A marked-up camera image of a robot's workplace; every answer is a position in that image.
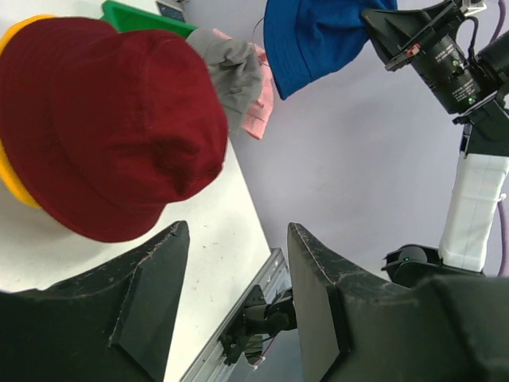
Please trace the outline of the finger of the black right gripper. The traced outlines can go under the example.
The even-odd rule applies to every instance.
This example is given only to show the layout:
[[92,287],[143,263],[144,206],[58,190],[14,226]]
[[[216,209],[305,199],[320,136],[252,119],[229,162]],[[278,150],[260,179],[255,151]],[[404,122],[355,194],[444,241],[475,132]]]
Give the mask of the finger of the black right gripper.
[[461,2],[443,1],[421,10],[365,9],[361,18],[385,69],[395,72],[459,28]]

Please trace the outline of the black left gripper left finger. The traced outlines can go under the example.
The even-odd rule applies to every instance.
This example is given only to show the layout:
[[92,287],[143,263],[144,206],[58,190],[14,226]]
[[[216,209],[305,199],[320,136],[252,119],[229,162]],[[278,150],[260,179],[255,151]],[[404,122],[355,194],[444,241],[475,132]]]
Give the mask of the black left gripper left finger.
[[161,381],[190,237],[184,221],[47,289],[43,381]]

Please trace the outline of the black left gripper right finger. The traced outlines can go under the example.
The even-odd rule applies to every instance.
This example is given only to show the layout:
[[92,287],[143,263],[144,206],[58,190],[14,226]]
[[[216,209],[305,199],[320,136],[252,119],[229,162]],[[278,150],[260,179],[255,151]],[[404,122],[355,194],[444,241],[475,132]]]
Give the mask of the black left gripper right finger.
[[306,381],[334,381],[354,350],[348,307],[398,286],[335,253],[299,223],[287,228],[289,270]]

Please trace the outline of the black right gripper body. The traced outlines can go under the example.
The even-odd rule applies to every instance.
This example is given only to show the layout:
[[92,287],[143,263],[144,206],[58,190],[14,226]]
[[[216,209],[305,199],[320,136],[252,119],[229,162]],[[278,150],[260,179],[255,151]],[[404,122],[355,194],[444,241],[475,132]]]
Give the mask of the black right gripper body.
[[[463,52],[457,44],[457,32],[467,20],[473,23],[473,31],[468,50]],[[449,114],[467,110],[482,94],[473,64],[478,19],[416,15],[410,24],[410,64]]]

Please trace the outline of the blue bucket hat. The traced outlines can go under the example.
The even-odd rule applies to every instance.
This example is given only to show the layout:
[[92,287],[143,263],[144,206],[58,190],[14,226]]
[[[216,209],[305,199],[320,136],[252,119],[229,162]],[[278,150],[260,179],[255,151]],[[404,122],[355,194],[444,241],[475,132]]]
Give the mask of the blue bucket hat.
[[263,43],[279,97],[341,70],[367,43],[361,13],[397,10],[396,1],[269,0]]

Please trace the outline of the grey bucket hat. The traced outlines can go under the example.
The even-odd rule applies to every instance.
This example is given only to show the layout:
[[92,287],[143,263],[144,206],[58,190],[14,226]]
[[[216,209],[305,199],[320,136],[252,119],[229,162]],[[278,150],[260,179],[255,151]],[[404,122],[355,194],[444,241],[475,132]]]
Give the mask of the grey bucket hat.
[[229,131],[238,132],[251,104],[262,93],[262,70],[255,49],[245,41],[224,38],[204,28],[195,29],[186,41],[208,68]]

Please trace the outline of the yellow bucket hat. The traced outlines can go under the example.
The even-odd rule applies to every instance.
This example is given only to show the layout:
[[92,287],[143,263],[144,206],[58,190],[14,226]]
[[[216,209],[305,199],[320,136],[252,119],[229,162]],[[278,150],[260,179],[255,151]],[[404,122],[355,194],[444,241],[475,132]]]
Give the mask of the yellow bucket hat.
[[[25,20],[12,24],[1,37],[1,53],[4,53],[6,46],[14,38],[14,36],[24,29],[27,25],[39,22],[45,19],[56,18],[54,14],[38,14]],[[3,142],[1,142],[1,181],[9,190],[10,194],[15,197],[20,203],[34,209],[41,209],[37,200],[25,187],[20,177],[17,175],[15,168],[13,168],[9,156],[6,153]]]

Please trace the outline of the dark red bucket hat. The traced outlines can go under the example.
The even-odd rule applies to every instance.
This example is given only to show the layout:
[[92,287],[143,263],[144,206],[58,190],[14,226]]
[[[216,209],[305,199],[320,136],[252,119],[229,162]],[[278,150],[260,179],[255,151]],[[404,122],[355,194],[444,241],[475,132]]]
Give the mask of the dark red bucket hat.
[[137,239],[220,174],[227,118],[183,37],[92,18],[27,25],[1,53],[1,142],[41,209],[89,239]]

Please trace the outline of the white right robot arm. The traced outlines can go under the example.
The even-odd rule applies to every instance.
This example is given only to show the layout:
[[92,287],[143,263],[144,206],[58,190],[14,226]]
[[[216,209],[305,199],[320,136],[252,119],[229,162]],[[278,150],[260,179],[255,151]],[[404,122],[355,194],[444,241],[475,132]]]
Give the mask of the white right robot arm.
[[422,10],[362,12],[367,33],[389,72],[410,65],[463,128],[457,172],[438,248],[408,244],[386,257],[393,283],[413,287],[432,275],[481,275],[488,237],[508,175],[508,35],[481,50],[462,50],[468,1]]

